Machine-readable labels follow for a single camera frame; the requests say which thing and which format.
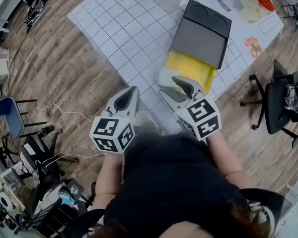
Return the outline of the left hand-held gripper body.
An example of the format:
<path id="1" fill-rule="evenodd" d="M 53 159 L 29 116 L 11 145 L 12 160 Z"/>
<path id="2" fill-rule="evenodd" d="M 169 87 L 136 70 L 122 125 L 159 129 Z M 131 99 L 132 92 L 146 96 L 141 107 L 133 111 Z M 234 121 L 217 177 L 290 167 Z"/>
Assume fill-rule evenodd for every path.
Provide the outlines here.
<path id="1" fill-rule="evenodd" d="M 119 111 L 108 107 L 94 118 L 90 138 L 101 152 L 123 154 L 134 140 L 138 108 Z"/>

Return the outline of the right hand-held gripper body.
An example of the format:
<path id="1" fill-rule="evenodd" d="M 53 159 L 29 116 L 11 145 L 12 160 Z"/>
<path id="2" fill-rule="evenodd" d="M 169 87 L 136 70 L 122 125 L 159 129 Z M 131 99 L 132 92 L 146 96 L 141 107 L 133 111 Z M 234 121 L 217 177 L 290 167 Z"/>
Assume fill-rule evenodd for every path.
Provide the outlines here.
<path id="1" fill-rule="evenodd" d="M 196 93 L 192 99 L 178 93 L 176 116 L 181 127 L 198 141 L 202 141 L 222 127 L 220 112 L 212 98 Z"/>

